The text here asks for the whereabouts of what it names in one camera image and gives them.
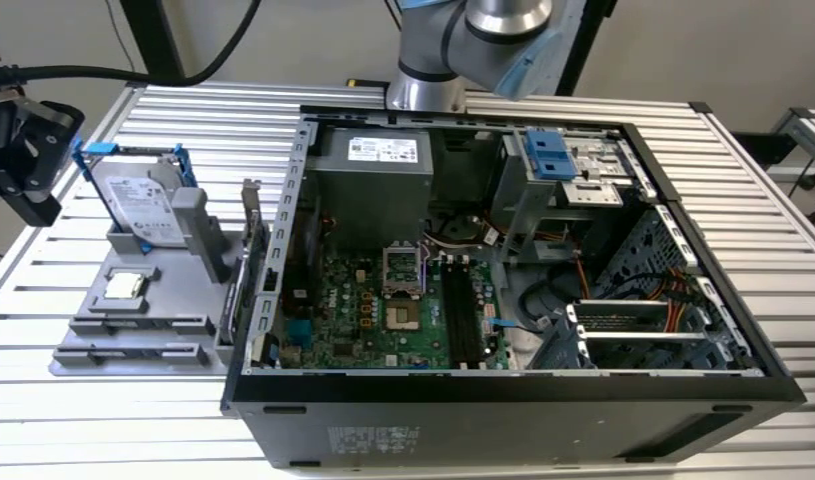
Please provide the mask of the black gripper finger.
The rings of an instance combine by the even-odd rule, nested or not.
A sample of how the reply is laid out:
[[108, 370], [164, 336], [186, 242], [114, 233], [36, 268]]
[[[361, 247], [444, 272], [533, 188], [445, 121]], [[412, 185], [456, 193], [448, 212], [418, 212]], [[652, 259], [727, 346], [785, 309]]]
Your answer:
[[48, 227], [60, 213], [50, 193], [69, 145], [84, 122], [82, 112], [56, 102], [18, 104], [20, 131], [14, 143], [30, 157], [28, 173], [0, 170], [0, 197], [26, 225]]

